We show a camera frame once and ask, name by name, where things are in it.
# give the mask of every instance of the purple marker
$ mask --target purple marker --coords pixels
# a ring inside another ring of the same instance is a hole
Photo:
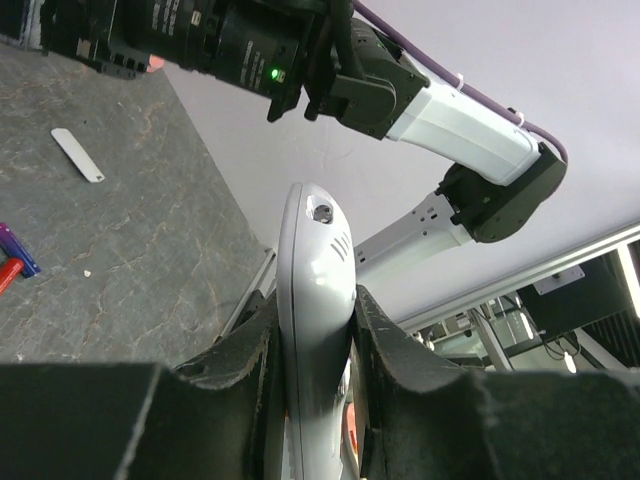
[[[22,260],[24,263],[22,276],[24,278],[34,277],[41,272],[36,261],[31,258],[31,255],[29,255],[6,223],[0,223],[0,248],[2,248],[7,257]]]

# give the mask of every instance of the gray floor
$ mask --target gray floor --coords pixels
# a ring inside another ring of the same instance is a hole
[[[56,127],[105,181],[84,180]],[[2,45],[0,222],[42,268],[0,297],[0,361],[177,364],[264,259],[162,72],[127,82]]]

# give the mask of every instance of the white eraser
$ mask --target white eraser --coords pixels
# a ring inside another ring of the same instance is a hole
[[[71,159],[74,165],[80,170],[80,173],[84,175],[84,178],[91,183],[100,183],[104,180],[104,175],[100,169],[93,163],[91,157],[82,148],[82,145],[78,143],[75,137],[66,128],[54,128],[51,130],[51,136],[60,145],[62,150]]]

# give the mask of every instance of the marker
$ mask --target marker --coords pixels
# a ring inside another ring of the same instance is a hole
[[[9,288],[11,282],[18,276],[24,267],[24,262],[19,258],[10,258],[2,268],[0,268],[0,295]]]
[[[24,278],[35,277],[41,272],[40,267],[22,246],[6,223],[0,223],[0,248],[9,258],[22,260],[22,276]]]

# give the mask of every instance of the concrete floor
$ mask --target concrete floor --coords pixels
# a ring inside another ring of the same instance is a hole
[[[265,254],[164,73],[127,82],[0,45],[0,105],[0,222],[42,268],[0,297],[0,361],[175,365],[209,347]]]

